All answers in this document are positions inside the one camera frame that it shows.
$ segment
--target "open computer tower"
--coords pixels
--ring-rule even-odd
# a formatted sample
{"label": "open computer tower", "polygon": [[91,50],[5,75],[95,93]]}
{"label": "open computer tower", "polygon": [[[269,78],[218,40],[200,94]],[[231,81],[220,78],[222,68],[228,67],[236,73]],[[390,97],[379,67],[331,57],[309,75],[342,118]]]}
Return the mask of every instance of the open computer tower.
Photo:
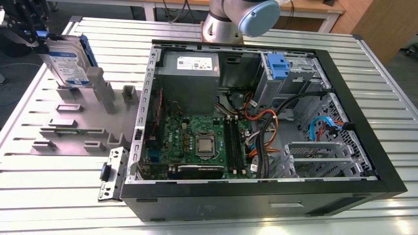
{"label": "open computer tower", "polygon": [[327,51],[152,43],[99,200],[118,193],[143,221],[208,220],[334,215],[406,191]]}

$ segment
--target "power supply label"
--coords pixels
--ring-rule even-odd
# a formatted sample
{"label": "power supply label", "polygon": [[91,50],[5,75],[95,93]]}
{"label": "power supply label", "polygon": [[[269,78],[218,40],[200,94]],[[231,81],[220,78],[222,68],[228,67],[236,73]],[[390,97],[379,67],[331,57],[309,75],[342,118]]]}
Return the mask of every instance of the power supply label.
{"label": "power supply label", "polygon": [[178,70],[214,70],[211,58],[207,57],[179,57]]}
{"label": "power supply label", "polygon": [[84,69],[78,65],[79,57],[75,53],[49,52],[48,55],[63,81],[72,85],[90,83]]}

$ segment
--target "motherboard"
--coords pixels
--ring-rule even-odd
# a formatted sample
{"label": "motherboard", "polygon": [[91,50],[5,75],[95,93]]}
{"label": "motherboard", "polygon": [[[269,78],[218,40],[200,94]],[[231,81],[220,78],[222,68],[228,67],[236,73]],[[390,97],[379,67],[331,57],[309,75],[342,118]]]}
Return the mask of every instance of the motherboard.
{"label": "motherboard", "polygon": [[160,149],[148,149],[143,172],[154,180],[252,178],[244,137],[250,123],[220,117],[167,117]]}

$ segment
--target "metal plate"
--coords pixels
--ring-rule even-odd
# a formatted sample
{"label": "metal plate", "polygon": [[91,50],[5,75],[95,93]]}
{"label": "metal plate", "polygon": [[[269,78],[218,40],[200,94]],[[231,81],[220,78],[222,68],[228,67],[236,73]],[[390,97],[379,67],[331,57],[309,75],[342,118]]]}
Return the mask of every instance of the metal plate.
{"label": "metal plate", "polygon": [[[152,39],[200,40],[199,25],[176,23],[84,18],[70,23],[67,31],[86,32],[104,79],[115,89],[126,84],[142,89]],[[43,66],[0,133],[1,231],[43,235],[385,235],[418,231],[418,114],[365,44],[350,35],[285,30],[247,38],[246,44],[329,50],[409,192],[333,217],[143,223],[124,203],[96,202],[107,157],[29,155],[31,139],[48,119],[36,112],[48,100],[59,99],[53,77]]]}

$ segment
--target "table leg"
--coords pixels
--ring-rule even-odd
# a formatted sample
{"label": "table leg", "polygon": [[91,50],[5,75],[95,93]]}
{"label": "table leg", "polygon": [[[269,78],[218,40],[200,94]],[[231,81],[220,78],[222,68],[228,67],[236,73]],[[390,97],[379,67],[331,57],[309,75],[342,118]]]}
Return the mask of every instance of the table leg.
{"label": "table leg", "polygon": [[144,2],[144,11],[147,21],[155,21],[155,4],[154,2]]}
{"label": "table leg", "polygon": [[329,14],[329,17],[325,19],[321,28],[319,28],[319,33],[330,33],[331,29],[334,27],[334,24],[338,20],[339,15],[338,14]]}

